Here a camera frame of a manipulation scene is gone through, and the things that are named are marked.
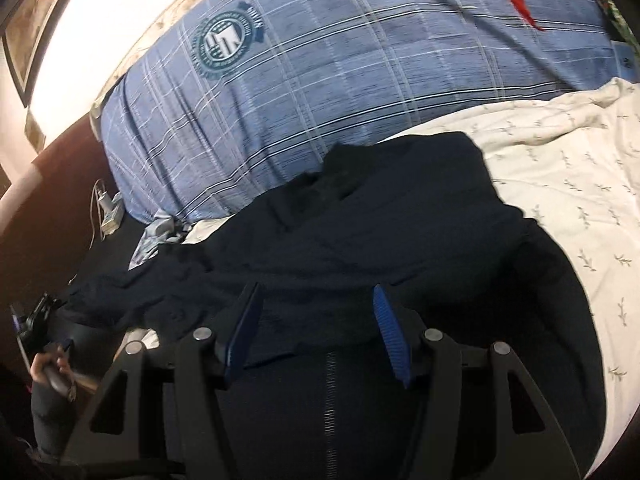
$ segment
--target wrinkled cloth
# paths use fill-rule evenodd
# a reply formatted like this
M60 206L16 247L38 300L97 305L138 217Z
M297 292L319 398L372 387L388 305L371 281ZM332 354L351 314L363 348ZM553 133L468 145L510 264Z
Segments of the wrinkled cloth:
M510 0L201 1L104 104L101 139L127 211L145 223L158 209L224 218L318 171L336 142L372 144L475 105L619 75L596 0L526 3L544 32ZM238 50L218 63L207 31L233 32L237 22L221 21L231 15L253 32L236 28Z
M249 366L379 337L372 288L461 343L511 344L585 472L604 430L602 360L564 253L498 198L461 133L335 146L322 172L258 197L200 244L164 245L129 272L76 286L58 312L142 326L162 344L210 323L244 285L264 287Z
M145 227L138 246L133 251L129 270L156 256L160 244L181 243L189 230L190 225L176 222L171 215L164 211L157 211L154 220Z
M606 432L592 470L640 405L639 110L640 85L614 78L598 90L470 108L403 133L468 132L500 198L536 219L573 264L606 378Z

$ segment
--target charger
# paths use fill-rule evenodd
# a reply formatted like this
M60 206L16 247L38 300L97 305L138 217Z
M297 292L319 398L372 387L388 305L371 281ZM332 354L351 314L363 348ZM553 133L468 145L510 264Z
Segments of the charger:
M105 236L113 234L124 216L124 204L122 202L122 195L120 192L116 193L113 200L110 199L107 192L104 192L98 199L98 204L104 211L104 219L100 224L100 229Z

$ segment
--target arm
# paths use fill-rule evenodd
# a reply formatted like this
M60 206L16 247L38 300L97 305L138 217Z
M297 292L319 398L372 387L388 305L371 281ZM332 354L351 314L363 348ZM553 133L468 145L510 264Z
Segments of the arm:
M36 458L41 462L57 463L76 424L76 410L72 402L68 402L50 386L42 370L47 364L54 364L60 373L70 378L73 374L66 358L55 353L37 354L30 370L33 378L31 414L38 443Z

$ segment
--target light blue cloth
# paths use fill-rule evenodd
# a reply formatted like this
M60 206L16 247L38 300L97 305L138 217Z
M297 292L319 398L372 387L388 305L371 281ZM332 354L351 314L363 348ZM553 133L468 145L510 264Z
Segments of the light blue cloth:
M157 211L151 224L145 227L136 250L133 251L129 270L156 256L160 244L182 243L190 229L189 224L176 222L164 211Z
M595 0L204 0L105 104L127 210L195 222L372 144L479 104L551 99L618 74Z

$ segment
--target wall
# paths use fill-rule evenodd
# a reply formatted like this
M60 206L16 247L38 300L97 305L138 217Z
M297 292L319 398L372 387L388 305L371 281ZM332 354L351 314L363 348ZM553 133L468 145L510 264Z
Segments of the wall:
M0 41L0 166L14 182L23 174L36 151L24 135L27 110L22 106Z
M42 61L31 102L47 144L88 112L129 49L173 1L69 1Z
M0 166L0 198L2 198L2 195L6 193L6 190L9 189L10 185L11 181L9 180L9 177L2 169L2 166Z

